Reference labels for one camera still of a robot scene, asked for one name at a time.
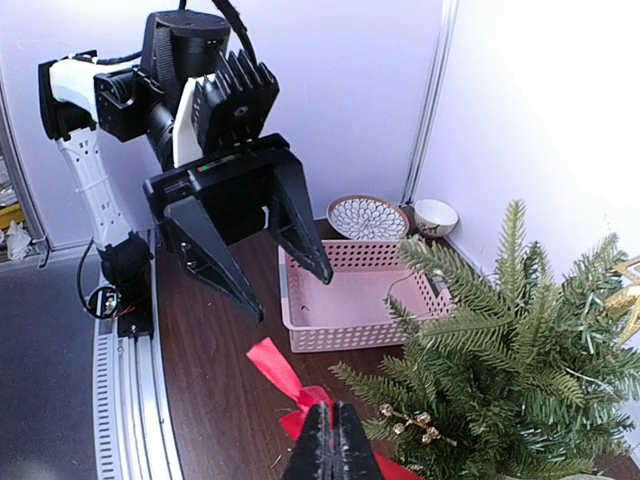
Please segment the small green christmas tree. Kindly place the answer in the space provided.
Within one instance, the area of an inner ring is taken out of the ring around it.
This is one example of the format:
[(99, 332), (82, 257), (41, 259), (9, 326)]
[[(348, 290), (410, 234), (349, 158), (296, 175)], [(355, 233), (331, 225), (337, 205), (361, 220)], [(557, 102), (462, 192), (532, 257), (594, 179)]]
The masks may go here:
[[(627, 255), (609, 234), (557, 279), (545, 248), (526, 240), (524, 219), (524, 203), (510, 202), (490, 274), (447, 247), (402, 241), (404, 265), (445, 282), (450, 313), (422, 322), (388, 296), (406, 337), (401, 355), (383, 358), (374, 375), (332, 369), (376, 409), (367, 436), (391, 442), (395, 460), (422, 478), (561, 479), (630, 449), (636, 421), (625, 407), (639, 397), (639, 352), (618, 345), (626, 320), (604, 306), (625, 286), (615, 266)], [(384, 403), (428, 412), (457, 446), (423, 445), (415, 427), (396, 435)]]

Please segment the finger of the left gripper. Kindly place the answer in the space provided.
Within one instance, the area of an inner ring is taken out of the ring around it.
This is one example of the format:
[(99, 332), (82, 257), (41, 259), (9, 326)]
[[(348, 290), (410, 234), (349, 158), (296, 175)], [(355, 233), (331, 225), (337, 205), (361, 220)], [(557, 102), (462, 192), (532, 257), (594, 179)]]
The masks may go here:
[(272, 152), (270, 160), (268, 231), (291, 258), (328, 285), (333, 269), (314, 221), (302, 163), (285, 148)]
[(164, 209), (171, 246), (193, 278), (231, 298), (255, 322), (264, 310), (202, 202), (193, 196)]

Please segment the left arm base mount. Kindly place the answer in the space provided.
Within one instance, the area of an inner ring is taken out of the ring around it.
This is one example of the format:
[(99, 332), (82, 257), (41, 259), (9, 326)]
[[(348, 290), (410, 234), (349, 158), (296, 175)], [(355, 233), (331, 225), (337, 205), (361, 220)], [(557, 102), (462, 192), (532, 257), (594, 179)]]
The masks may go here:
[(76, 288), (84, 310), (97, 320), (115, 319), (119, 337), (152, 336), (155, 330), (151, 289), (154, 257), (147, 242), (138, 233), (130, 232), (120, 244), (97, 250), (107, 284), (86, 297), (82, 270), (93, 244), (91, 239), (76, 269)]

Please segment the pink plastic basket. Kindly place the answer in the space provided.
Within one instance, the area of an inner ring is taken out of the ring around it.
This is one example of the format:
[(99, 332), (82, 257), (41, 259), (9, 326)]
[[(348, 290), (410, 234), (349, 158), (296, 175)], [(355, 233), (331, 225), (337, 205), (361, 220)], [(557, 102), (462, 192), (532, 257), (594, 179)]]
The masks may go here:
[(391, 295), (422, 322), (448, 315), (444, 282), (408, 269), (398, 241), (325, 240), (333, 269), (328, 285), (278, 250), (281, 311), (291, 351), (319, 353), (400, 345), (405, 335), (391, 318)]

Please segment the red ribbon bow ornament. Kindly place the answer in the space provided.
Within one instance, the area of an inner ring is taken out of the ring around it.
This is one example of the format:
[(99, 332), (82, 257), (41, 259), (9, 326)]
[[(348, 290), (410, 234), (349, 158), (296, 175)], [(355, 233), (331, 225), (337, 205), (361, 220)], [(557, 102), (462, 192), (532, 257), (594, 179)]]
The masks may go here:
[[(324, 388), (305, 386), (296, 372), (269, 338), (252, 346), (247, 358), (278, 390), (292, 399), (297, 409), (280, 419), (280, 424), (292, 440), (298, 440), (309, 410), (316, 404), (326, 403), (331, 408), (335, 403)], [(374, 456), (384, 479), (415, 479), (416, 474), (374, 451)]]

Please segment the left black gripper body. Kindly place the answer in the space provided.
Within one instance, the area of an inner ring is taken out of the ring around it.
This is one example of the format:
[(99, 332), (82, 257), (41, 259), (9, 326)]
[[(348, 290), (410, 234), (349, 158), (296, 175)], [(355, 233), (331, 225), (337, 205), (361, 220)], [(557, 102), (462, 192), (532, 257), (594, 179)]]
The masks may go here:
[(275, 133), (147, 179), (143, 190), (167, 250), (177, 252), (190, 236), (178, 231), (166, 209), (193, 197), (226, 244), (268, 228), (273, 239), (291, 253), (292, 214), (274, 177), (275, 168), (292, 159), (289, 143)]

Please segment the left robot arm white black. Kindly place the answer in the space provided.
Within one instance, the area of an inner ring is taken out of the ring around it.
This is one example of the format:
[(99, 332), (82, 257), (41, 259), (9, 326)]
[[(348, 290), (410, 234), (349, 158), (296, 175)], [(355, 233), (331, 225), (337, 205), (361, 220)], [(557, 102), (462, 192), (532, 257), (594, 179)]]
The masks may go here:
[(69, 165), (90, 211), (91, 247), (105, 285), (83, 298), (100, 320), (122, 319), (130, 335), (152, 313), (153, 255), (117, 206), (99, 136), (145, 137), (160, 165), (144, 192), (156, 225), (183, 268), (264, 315), (231, 246), (267, 230), (323, 283), (333, 277), (316, 228), (303, 166), (279, 134), (264, 135), (279, 94), (238, 11), (227, 1), (208, 14), (180, 5), (151, 13), (140, 51), (102, 58), (74, 53), (40, 64), (46, 135)]

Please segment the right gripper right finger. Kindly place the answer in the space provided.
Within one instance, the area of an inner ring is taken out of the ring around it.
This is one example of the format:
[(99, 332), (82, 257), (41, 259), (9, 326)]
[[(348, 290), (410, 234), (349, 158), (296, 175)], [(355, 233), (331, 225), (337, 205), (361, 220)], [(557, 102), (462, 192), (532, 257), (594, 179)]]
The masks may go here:
[(331, 473), (335, 480), (383, 480), (355, 407), (337, 402), (331, 412)]

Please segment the gold glitter berry sprig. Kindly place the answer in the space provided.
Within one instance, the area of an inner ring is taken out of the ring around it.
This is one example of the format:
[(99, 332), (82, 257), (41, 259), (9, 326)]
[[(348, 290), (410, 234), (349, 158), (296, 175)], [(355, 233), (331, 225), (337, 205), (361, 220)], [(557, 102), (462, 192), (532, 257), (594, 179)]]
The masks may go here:
[(391, 404), (384, 403), (379, 407), (379, 413), (385, 419), (394, 421), (392, 431), (396, 435), (401, 435), (410, 427), (415, 427), (421, 431), (421, 443), (423, 445), (430, 445), (435, 441), (441, 440), (450, 446), (457, 446), (455, 440), (444, 436), (432, 424), (432, 416), (428, 412), (406, 415), (397, 411)]

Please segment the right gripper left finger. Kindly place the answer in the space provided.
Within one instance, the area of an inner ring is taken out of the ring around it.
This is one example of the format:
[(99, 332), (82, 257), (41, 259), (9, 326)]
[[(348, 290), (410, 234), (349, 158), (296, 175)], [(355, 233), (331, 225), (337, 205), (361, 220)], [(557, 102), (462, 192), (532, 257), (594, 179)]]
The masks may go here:
[(331, 408), (314, 405), (282, 475), (283, 480), (329, 480), (333, 478)]

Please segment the gold star ornament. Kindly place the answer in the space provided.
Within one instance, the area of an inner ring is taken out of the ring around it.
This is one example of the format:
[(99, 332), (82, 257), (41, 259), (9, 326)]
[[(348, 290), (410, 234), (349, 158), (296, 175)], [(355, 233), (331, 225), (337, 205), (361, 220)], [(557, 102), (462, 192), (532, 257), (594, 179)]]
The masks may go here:
[(610, 319), (626, 320), (618, 337), (618, 345), (622, 346), (639, 332), (639, 257), (618, 264), (615, 270), (629, 283), (610, 296), (604, 306)]

